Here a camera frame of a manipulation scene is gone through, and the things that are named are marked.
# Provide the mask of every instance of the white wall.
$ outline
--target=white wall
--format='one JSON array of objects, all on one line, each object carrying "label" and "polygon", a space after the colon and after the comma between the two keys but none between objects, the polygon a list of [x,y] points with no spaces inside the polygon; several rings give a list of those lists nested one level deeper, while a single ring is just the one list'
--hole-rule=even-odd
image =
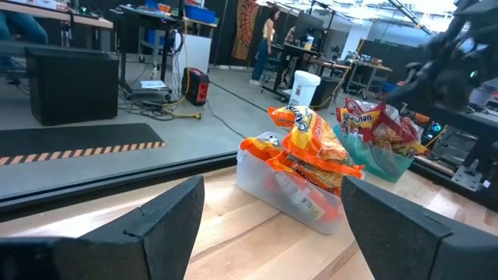
[{"label": "white wall", "polygon": [[341,53],[341,59],[345,58],[348,51],[356,51],[361,39],[366,39],[368,37],[371,26],[372,24],[367,21],[365,21],[362,26],[351,26],[348,39],[346,40],[344,49]]},{"label": "white wall", "polygon": [[374,22],[367,39],[417,47],[429,42],[430,37],[421,29]]}]

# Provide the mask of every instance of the monitor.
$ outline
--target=monitor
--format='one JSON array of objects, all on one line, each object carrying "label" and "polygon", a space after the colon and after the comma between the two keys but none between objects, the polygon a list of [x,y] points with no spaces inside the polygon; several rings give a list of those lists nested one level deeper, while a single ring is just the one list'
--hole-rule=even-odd
[{"label": "monitor", "polygon": [[307,35],[314,37],[314,44],[318,42],[318,34],[324,29],[324,21],[305,12],[300,12],[296,21],[294,40],[305,41]]}]

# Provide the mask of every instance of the chip bag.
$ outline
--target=chip bag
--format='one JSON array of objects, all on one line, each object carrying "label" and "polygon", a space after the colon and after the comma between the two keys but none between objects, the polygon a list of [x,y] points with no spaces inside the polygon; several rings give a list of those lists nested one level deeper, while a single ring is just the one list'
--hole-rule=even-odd
[{"label": "chip bag", "polygon": [[264,161],[277,156],[283,151],[283,147],[280,145],[279,140],[273,136],[268,138],[246,138],[240,144],[240,149],[248,151],[251,155]]},{"label": "chip bag", "polygon": [[347,166],[349,155],[331,127],[312,109],[305,106],[270,108],[268,114],[278,126],[293,128],[282,146],[288,154],[320,169],[361,178],[362,166]]},{"label": "chip bag", "polygon": [[268,160],[267,163],[273,170],[301,177],[310,184],[340,197],[343,174],[321,170],[289,156],[286,152]]}]

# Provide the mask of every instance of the desk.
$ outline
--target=desk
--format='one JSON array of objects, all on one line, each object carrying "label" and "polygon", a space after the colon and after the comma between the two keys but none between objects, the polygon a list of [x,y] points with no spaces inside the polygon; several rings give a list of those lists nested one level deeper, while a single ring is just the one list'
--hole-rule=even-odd
[{"label": "desk", "polygon": [[[140,26],[144,28],[154,29],[154,30],[167,30],[172,27],[172,25],[177,23],[177,20],[169,14],[166,13],[157,13],[157,12],[149,12],[141,9],[134,9],[132,7],[128,7],[126,5],[119,5],[122,12],[113,11],[116,17],[120,20],[119,24],[119,37],[120,37],[120,47],[121,47],[121,61],[126,61],[126,50],[128,49],[128,39],[126,31],[128,30],[128,26]],[[166,63],[167,63],[167,55],[163,55],[163,59],[161,61],[161,80],[164,81],[166,77]],[[126,63],[121,63],[121,86],[124,87],[127,96],[131,97],[133,89],[129,84],[126,83]]]},{"label": "desk", "polygon": [[373,69],[372,73],[370,74],[370,77],[368,78],[368,82],[365,84],[365,83],[361,83],[361,80],[359,82],[354,82],[353,81],[353,79],[355,77],[355,74],[356,74],[356,70],[358,69],[358,67],[354,67],[353,70],[352,70],[352,73],[351,73],[351,77],[349,78],[349,81],[346,84],[346,88],[345,88],[346,92],[348,92],[349,87],[351,85],[356,85],[356,86],[360,87],[361,90],[363,91],[363,99],[364,100],[366,99],[366,92],[368,92],[370,90],[370,87],[372,85],[372,81],[376,77],[375,74],[377,73],[377,70],[381,70],[381,71],[387,72],[385,78],[387,78],[387,76],[389,75],[389,73],[392,72],[392,69],[389,68],[389,67],[385,67],[383,65],[375,65],[375,64],[372,64],[372,63],[369,63],[369,62],[365,62],[365,61],[360,61],[360,60],[357,60],[357,59],[354,60],[352,63],[355,64],[356,66],[366,66],[366,67],[369,67],[369,68]]},{"label": "desk", "polygon": [[[235,186],[235,168],[205,174],[202,222],[185,279],[371,280],[346,220],[331,236]],[[425,208],[498,235],[498,215],[407,171],[396,184],[366,180]],[[182,180],[0,224],[0,236],[77,237],[143,205]]]},{"label": "desk", "polygon": [[[33,16],[45,17],[49,19],[57,19],[64,22],[71,21],[71,15],[68,12],[52,10],[37,7],[34,5],[24,5],[14,2],[0,2],[0,10],[21,12]],[[75,14],[73,16],[74,22],[92,26],[96,28],[93,30],[93,35],[88,37],[89,46],[96,46],[95,42],[100,38],[100,49],[105,52],[110,51],[110,30],[113,29],[113,23],[103,18],[93,19],[87,16]]]},{"label": "desk", "polygon": [[273,88],[263,86],[263,89],[266,89],[271,93],[274,93],[278,96],[286,98],[289,96],[287,96],[285,93],[279,92],[279,85],[280,85],[280,82],[282,81],[282,73],[286,67],[287,56],[298,57],[297,63],[296,63],[296,65],[297,65],[296,70],[300,70],[300,67],[301,67],[302,62],[303,62],[304,54],[319,55],[319,53],[317,53],[316,51],[307,50],[304,47],[297,47],[297,46],[294,46],[291,44],[283,44],[282,46],[272,45],[272,47],[277,48],[277,49],[282,51],[282,56],[281,56],[282,59],[279,63],[279,66],[277,67],[277,78],[275,80],[275,83],[273,84]]},{"label": "desk", "polygon": [[320,58],[310,58],[309,62],[313,65],[319,66],[318,70],[315,72],[315,75],[318,75],[320,77],[322,77],[322,75],[324,74],[325,68],[330,68],[332,70],[333,69],[341,69],[341,70],[351,69],[351,67],[349,67],[349,66],[336,64],[336,63],[330,62],[330,61],[323,61]]},{"label": "desk", "polygon": [[[148,16],[148,17],[153,17],[153,18],[157,18],[157,19],[164,19],[164,20],[172,19],[171,14],[168,12],[147,11],[144,9],[134,9],[134,8],[128,7],[126,5],[119,5],[119,7],[122,9],[126,9],[129,12],[135,12],[135,13],[142,15],[142,16]],[[200,33],[201,33],[200,26],[207,26],[209,28],[209,38],[210,39],[212,39],[212,35],[214,34],[214,29],[217,27],[217,25],[214,23],[203,23],[203,22],[195,20],[195,19],[189,19],[186,16],[184,16],[183,20],[185,20],[187,22],[187,24],[191,24],[191,25],[195,26],[198,36],[200,36]],[[151,44],[148,42],[148,40],[144,40],[144,37],[146,36],[146,29],[147,28],[145,26],[139,27],[139,48],[138,48],[139,61],[145,62],[145,59],[143,57],[143,47],[148,47],[148,48],[153,50],[152,60],[153,60],[154,67],[159,69],[158,64],[156,62],[157,55],[160,51],[163,51],[163,48],[160,46],[160,38],[165,37],[166,33],[163,30],[154,30],[154,43]]]}]

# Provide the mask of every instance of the red power station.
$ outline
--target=red power station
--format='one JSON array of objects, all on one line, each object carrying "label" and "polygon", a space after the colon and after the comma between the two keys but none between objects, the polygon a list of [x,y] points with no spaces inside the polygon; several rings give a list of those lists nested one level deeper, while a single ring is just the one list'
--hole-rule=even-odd
[{"label": "red power station", "polygon": [[208,98],[209,77],[196,68],[185,68],[184,77],[181,80],[181,92],[185,93],[185,98],[195,106],[205,104]]}]

